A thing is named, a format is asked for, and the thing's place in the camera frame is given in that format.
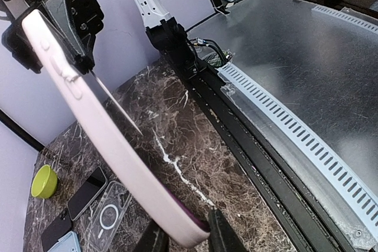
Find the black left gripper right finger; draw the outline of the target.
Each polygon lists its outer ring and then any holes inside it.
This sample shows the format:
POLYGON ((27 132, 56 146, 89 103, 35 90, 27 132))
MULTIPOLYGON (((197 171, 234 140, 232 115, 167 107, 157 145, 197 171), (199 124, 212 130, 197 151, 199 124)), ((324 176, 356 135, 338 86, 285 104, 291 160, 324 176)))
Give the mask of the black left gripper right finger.
POLYGON ((210 225, 209 251, 245 251, 242 241, 220 210, 215 209, 209 212, 208 223, 210 225))

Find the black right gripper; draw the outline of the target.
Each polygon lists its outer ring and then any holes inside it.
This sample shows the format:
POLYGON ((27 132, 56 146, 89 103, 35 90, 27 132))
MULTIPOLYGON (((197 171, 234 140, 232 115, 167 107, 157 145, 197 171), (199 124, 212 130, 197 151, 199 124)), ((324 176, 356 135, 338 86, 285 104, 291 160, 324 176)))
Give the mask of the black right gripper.
POLYGON ((97 0, 1 0, 1 9, 11 23, 1 43, 25 68, 37 74, 42 68, 21 25, 28 14, 38 10, 54 28, 69 63, 84 75, 93 70, 96 34, 103 29, 104 19, 97 0))

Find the clear magsafe phone case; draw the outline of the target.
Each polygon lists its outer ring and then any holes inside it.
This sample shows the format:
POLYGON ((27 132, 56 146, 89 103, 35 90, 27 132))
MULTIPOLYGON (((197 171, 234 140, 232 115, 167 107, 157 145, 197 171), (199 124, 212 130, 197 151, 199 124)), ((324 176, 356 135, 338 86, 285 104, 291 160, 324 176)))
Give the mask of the clear magsafe phone case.
POLYGON ((108 251, 132 196, 118 181, 111 181, 101 198, 78 220, 81 251, 108 251))

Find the black phone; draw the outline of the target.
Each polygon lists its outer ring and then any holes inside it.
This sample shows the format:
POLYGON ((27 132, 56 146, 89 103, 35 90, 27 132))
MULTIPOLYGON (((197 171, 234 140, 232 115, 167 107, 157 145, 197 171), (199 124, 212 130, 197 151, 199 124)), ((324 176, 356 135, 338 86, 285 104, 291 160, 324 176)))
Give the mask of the black phone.
POLYGON ((51 222, 41 235, 41 244, 43 251, 48 251, 58 240, 66 235, 73 228, 73 222, 70 218, 67 208, 51 222))

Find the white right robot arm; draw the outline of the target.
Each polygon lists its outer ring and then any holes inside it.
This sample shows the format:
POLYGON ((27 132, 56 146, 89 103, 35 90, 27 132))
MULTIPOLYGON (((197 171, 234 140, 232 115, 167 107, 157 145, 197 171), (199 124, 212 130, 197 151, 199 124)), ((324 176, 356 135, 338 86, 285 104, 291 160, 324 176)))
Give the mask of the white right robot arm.
MULTIPOLYGON (((159 52, 173 64, 189 67, 195 54, 189 46, 184 27, 163 7, 160 0, 134 0, 142 17, 146 34, 159 52)), ((42 64, 33 51, 22 20, 33 10, 41 12, 55 28, 73 67, 87 74, 93 70, 96 34, 104 25, 104 13, 97 0, 1 0, 10 26, 1 36, 2 45, 25 68, 40 73, 42 64)))

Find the light blue phone case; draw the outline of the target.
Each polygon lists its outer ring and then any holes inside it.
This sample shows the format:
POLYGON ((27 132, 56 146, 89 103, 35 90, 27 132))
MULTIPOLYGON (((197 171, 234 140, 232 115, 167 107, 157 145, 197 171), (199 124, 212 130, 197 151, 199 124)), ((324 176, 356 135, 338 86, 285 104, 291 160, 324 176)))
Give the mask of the light blue phone case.
POLYGON ((74 231, 68 232, 48 252, 81 252, 79 238, 74 231))

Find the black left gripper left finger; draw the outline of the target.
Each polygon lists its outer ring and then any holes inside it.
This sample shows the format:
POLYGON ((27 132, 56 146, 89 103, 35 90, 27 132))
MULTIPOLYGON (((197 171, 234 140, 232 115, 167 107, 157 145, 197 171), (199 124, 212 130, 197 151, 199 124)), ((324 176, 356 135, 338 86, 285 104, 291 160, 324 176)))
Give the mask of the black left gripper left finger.
POLYGON ((142 237, 138 241, 140 252, 166 252, 170 248, 170 238, 155 222, 150 221, 142 237))

